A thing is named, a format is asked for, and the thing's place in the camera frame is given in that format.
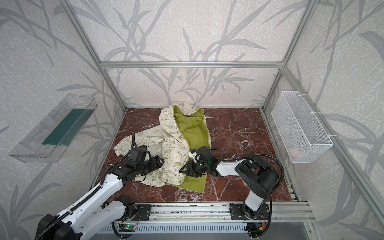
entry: red marble tabletop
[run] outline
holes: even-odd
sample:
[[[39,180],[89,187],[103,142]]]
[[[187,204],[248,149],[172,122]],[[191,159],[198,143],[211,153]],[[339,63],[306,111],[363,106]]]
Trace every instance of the red marble tabletop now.
[[[119,132],[109,150],[107,159],[99,174],[118,161],[113,147],[126,136],[137,133],[159,124],[159,108],[128,109],[120,126]],[[224,158],[235,158],[255,153],[266,153],[275,156],[271,139],[267,133],[263,118],[258,108],[205,108],[207,126],[212,138],[212,148],[223,150]],[[268,162],[278,169],[273,160]],[[205,193],[201,194],[178,187],[165,185],[151,187],[138,182],[128,183],[108,201],[124,194],[136,202],[178,202],[178,201],[243,201],[249,193],[249,188],[238,176],[212,177],[207,176]],[[288,187],[283,181],[281,186],[272,194],[273,201],[290,201]]]

